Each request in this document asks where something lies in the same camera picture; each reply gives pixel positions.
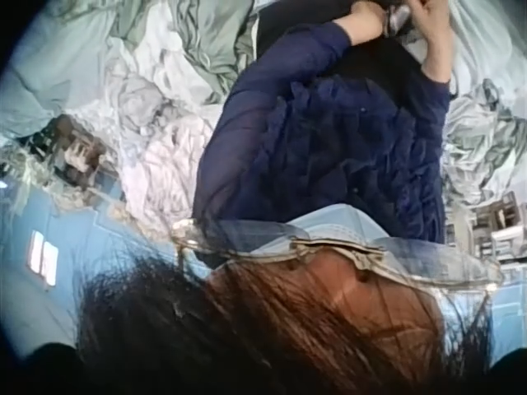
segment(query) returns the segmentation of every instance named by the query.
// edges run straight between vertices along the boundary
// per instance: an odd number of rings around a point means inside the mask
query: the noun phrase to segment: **navy blue blouse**
[[[399,108],[374,82],[319,79],[351,43],[333,22],[282,37],[239,77],[198,170],[195,217],[287,222],[335,203],[390,235],[444,241],[447,84]]]

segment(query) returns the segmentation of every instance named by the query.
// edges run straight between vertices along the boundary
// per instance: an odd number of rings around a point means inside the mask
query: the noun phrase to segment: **eyeglasses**
[[[443,244],[398,238],[368,244],[349,240],[311,238],[290,224],[260,221],[179,221],[172,239],[181,249],[214,253],[252,263],[279,263],[307,258],[332,249],[370,271],[406,286],[442,290],[495,291],[503,282],[500,265],[480,260]]]

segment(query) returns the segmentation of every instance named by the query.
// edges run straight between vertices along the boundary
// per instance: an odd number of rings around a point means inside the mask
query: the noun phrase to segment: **window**
[[[44,235],[34,230],[31,236],[28,262],[30,270],[42,277],[49,286],[55,286],[57,284],[57,261],[58,248],[44,241]]]

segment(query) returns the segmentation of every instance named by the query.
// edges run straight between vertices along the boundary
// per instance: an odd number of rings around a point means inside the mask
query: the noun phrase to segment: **person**
[[[382,37],[377,2],[321,3],[281,0],[266,14],[277,21],[262,15],[261,56],[203,153],[193,217],[288,222],[345,203],[390,236],[443,243],[448,2],[407,2],[428,43],[422,66]]]

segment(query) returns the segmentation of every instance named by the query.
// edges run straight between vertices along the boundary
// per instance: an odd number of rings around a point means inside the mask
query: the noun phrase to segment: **bed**
[[[51,2],[0,81],[7,103],[0,109],[0,146],[68,114],[110,149],[130,216],[143,228],[164,230],[191,214],[203,148],[229,85],[254,57],[258,22],[250,10],[270,1],[222,3],[243,4],[243,10],[217,26],[247,21],[243,35],[232,38],[234,53],[224,58],[217,53],[222,46],[189,50],[215,32],[210,26],[182,30],[188,23],[182,7],[193,0]],[[457,56],[445,127],[445,201],[479,207],[525,178],[527,44],[525,19],[515,20],[525,5],[450,4]],[[426,55],[415,32],[403,44],[419,60]],[[213,64],[218,58],[223,63]],[[220,71],[211,76],[214,68]]]

